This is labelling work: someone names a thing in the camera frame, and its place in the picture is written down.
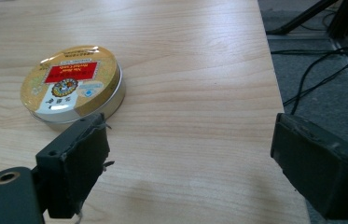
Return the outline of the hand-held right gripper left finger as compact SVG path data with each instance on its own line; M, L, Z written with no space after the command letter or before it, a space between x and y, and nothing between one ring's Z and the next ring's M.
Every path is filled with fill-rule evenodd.
M34 177L41 207L52 218L81 213L99 176L113 164L104 115L80 119L35 156Z

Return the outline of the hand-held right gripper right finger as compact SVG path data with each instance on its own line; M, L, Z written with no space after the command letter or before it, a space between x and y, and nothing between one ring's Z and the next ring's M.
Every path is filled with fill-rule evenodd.
M325 219L348 220L348 142L307 119L279 113L271 157Z

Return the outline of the round gold tin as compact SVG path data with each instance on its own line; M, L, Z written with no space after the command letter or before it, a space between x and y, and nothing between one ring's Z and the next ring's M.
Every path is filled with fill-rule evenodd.
M125 96L115 55L99 46L64 49L31 70L21 85L21 102L32 116L50 124L88 115L110 117Z

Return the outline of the black stand leg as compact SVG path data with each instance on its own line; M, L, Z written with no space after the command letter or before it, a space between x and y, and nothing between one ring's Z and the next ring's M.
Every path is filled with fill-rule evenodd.
M318 13L327 9L338 0L319 0L317 3L300 13L296 18L287 22L286 24L266 32L267 35L287 35L294 29L301 26L304 22L308 21Z

